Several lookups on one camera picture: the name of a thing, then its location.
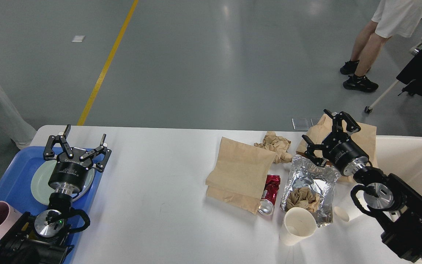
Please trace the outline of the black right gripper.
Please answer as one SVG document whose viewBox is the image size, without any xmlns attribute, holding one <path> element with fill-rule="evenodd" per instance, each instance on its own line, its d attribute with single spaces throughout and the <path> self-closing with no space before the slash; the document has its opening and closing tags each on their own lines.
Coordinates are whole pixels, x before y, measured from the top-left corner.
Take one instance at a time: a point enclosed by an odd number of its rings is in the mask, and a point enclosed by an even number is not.
<svg viewBox="0 0 422 264">
<path fill-rule="evenodd" d="M 325 167 L 329 160 L 343 176 L 353 176 L 369 162 L 368 154 L 351 139 L 352 134 L 359 132 L 361 127 L 344 111 L 323 111 L 333 122 L 332 130 L 322 144 L 315 144 L 307 135 L 302 135 L 307 143 L 304 154 L 318 167 Z M 322 150 L 323 157 L 317 157 L 315 150 Z"/>
</svg>

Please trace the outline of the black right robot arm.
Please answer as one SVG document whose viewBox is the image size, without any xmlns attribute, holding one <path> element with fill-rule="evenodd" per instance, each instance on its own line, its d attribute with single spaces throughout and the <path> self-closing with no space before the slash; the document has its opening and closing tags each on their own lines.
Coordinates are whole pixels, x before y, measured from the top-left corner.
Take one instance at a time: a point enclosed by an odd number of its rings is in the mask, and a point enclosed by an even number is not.
<svg viewBox="0 0 422 264">
<path fill-rule="evenodd" d="M 401 259 L 422 259 L 422 196 L 394 174 L 373 167 L 369 155 L 351 138 L 361 127 L 346 112 L 324 110 L 333 122 L 321 144 L 303 135 L 304 152 L 316 166 L 327 162 L 357 183 L 350 192 L 357 209 L 377 220 L 382 242 Z"/>
</svg>

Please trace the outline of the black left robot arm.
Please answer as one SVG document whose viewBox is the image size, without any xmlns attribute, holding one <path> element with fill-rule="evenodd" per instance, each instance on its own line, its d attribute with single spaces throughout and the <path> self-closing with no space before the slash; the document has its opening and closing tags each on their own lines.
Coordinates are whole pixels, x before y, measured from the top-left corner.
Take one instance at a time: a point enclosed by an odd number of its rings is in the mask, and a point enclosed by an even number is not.
<svg viewBox="0 0 422 264">
<path fill-rule="evenodd" d="M 73 207 L 72 194 L 82 192 L 90 170 L 104 172 L 112 151 L 104 142 L 105 134 L 92 150 L 71 147 L 70 129 L 67 125 L 64 132 L 49 136 L 42 154 L 46 161 L 55 161 L 47 209 L 36 216 L 25 212 L 4 234 L 0 264 L 62 264 L 75 247 L 68 244 L 69 235 L 90 226 L 88 214 Z"/>
</svg>

